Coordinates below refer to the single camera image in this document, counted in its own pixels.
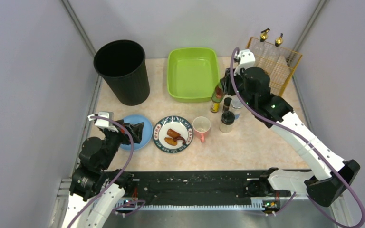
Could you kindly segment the brown sausage piece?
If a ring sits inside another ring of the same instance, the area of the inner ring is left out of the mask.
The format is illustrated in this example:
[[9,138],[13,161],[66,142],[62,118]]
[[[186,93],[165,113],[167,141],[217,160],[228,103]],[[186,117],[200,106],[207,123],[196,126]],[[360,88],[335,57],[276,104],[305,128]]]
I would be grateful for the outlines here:
[[174,131],[173,129],[168,129],[167,135],[171,138],[181,136],[178,132]]

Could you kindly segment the white plate green rim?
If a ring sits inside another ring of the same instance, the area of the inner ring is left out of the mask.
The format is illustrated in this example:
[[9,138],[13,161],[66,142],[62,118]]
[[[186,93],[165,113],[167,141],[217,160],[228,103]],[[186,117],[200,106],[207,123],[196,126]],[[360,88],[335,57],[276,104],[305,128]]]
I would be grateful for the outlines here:
[[152,139],[157,149],[166,153],[179,153],[191,144],[193,127],[183,117],[167,116],[154,126]]

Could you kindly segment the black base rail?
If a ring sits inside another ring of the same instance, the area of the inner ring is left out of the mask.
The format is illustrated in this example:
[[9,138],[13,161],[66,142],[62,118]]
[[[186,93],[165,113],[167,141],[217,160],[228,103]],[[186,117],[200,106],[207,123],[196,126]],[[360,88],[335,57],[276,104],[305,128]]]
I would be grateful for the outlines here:
[[134,171],[118,212],[141,210],[279,210],[293,194],[273,190],[263,170]]

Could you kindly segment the dark sauce dispenser bottle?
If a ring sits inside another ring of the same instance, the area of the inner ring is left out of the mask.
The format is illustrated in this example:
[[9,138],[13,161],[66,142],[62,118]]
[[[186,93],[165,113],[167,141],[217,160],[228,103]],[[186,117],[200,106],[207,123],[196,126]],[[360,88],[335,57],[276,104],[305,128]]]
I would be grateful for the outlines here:
[[283,44],[283,33],[280,34],[278,38],[274,41],[274,47],[270,49],[269,57],[270,57],[270,73],[273,73],[273,70],[279,60],[279,57],[281,55],[281,45]]

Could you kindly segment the pink mug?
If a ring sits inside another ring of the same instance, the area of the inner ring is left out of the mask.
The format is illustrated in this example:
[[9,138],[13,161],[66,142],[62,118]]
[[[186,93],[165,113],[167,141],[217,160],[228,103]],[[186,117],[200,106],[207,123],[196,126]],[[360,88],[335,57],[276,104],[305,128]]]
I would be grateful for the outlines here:
[[205,143],[206,137],[211,129],[211,121],[204,116],[196,117],[193,122],[194,136],[200,140],[201,143]]

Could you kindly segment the silver lid glass jar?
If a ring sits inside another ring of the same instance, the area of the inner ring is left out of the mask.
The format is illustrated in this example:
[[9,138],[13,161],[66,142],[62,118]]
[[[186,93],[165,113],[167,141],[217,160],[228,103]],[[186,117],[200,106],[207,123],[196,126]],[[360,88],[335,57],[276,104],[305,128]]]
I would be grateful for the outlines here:
[[232,98],[229,110],[234,114],[235,120],[237,120],[240,117],[242,108],[243,108],[242,102],[236,97]]

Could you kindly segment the black lid seasoning jar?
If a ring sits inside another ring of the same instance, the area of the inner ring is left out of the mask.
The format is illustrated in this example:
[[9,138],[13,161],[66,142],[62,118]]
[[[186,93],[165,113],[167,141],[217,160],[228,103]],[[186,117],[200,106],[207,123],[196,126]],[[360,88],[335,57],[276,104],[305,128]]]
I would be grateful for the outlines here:
[[233,129],[235,121],[235,115],[231,111],[226,111],[221,115],[221,122],[219,124],[219,130],[222,133],[229,133]]

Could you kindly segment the green plastic basin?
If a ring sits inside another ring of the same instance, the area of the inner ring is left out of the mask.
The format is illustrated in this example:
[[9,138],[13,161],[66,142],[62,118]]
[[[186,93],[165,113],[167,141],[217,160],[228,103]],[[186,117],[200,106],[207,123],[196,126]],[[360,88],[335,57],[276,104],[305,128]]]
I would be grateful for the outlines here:
[[210,101],[219,76],[217,55],[211,48],[179,48],[168,56],[167,90],[177,102]]

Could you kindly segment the dark red octopus tentacle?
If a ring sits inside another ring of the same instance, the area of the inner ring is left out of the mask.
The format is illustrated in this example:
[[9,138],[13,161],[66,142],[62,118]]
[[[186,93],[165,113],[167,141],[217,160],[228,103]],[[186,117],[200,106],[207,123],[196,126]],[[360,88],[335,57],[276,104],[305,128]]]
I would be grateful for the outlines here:
[[174,137],[174,139],[173,139],[175,142],[177,142],[177,141],[182,141],[182,144],[183,145],[186,145],[186,140],[182,137],[182,136],[178,136],[178,137]]

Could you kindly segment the small yellow label bottle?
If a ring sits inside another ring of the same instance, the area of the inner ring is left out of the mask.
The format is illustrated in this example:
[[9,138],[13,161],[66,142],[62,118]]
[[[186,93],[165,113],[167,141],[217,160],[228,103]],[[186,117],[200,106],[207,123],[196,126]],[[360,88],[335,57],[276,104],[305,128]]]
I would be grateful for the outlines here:
[[212,102],[211,107],[210,107],[210,111],[212,113],[217,113],[219,111],[219,107],[220,107],[220,102]]

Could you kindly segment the blue plate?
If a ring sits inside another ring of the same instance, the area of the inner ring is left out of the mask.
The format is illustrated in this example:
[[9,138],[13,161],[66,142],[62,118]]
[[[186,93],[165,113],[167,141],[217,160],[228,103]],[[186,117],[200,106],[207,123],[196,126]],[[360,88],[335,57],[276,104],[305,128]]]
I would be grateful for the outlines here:
[[[134,151],[137,151],[143,147],[145,147],[153,134],[153,126],[151,121],[144,115],[140,115],[140,114],[132,114],[132,115],[128,115],[122,118],[122,120],[124,121],[123,126],[129,131],[129,133],[132,135],[133,137],[133,141],[134,141]],[[135,136],[138,136],[138,134],[135,134],[134,132],[130,131],[130,127],[126,127],[126,124],[131,124],[131,125],[137,125],[140,123],[143,123],[143,128],[140,131],[142,133],[142,137],[140,142],[138,143],[138,141],[136,140]]]

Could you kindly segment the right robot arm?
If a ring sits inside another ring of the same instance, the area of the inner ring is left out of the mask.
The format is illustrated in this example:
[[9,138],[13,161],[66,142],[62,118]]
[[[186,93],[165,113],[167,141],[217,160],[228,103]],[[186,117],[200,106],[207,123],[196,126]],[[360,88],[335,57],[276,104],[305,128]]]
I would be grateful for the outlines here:
[[236,96],[254,117],[284,139],[306,162],[310,171],[270,168],[264,179],[274,190],[306,194],[314,203],[330,206],[346,190],[362,205],[352,189],[360,165],[331,151],[300,120],[293,107],[270,91],[269,76],[259,67],[227,68],[221,79],[225,94]]

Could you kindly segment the clear oil dispenser bottle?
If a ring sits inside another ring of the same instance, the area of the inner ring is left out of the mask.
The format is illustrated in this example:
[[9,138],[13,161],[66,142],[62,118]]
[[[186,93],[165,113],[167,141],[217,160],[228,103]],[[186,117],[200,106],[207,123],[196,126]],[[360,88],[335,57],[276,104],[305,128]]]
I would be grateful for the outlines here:
[[261,31],[259,42],[254,46],[254,56],[255,56],[255,67],[259,66],[259,62],[261,60],[261,57],[265,51],[266,43],[265,41],[268,39],[268,33],[270,32],[270,29],[267,28],[263,31]]

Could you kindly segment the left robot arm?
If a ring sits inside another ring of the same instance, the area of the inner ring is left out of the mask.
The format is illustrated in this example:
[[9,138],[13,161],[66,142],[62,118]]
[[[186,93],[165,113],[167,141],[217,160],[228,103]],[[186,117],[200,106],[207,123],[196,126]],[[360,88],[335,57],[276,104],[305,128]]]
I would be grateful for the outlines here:
[[132,175],[124,169],[109,171],[120,145],[140,143],[144,123],[95,119],[105,135],[87,138],[79,154],[80,164],[71,177],[63,228],[101,228],[116,203],[132,184]]

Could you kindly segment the black plastic trash bin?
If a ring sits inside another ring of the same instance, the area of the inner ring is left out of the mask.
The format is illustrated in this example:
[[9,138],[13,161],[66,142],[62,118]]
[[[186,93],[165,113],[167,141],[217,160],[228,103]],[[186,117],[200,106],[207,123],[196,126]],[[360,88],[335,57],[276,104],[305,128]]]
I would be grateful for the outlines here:
[[143,103],[150,94],[143,47],[132,40],[116,40],[102,46],[93,65],[124,105]]

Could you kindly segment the green label sauce bottle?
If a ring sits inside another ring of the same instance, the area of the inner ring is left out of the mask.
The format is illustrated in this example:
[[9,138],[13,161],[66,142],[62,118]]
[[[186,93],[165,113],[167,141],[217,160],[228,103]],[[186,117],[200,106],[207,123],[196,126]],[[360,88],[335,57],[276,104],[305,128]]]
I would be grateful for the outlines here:
[[223,98],[225,96],[225,93],[224,93],[224,87],[223,87],[223,84],[221,82],[219,82],[212,95],[211,95],[211,100],[214,102],[214,103],[220,103]]

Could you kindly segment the small black cap bottle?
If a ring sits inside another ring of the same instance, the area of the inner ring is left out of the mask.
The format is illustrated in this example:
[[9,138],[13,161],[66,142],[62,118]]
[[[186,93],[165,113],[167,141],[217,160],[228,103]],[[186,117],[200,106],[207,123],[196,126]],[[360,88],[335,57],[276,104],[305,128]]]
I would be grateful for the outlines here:
[[232,98],[231,97],[226,97],[223,101],[223,108],[222,108],[222,112],[227,112],[229,111],[230,105],[231,105],[231,101]]

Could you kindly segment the orange food slice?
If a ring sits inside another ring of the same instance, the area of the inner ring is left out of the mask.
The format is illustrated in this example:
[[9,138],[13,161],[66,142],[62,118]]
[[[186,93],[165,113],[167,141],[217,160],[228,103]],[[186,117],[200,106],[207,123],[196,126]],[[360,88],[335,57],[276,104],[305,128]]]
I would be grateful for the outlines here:
[[165,142],[169,144],[170,146],[176,146],[178,144],[177,141],[174,140],[174,138],[165,137]]

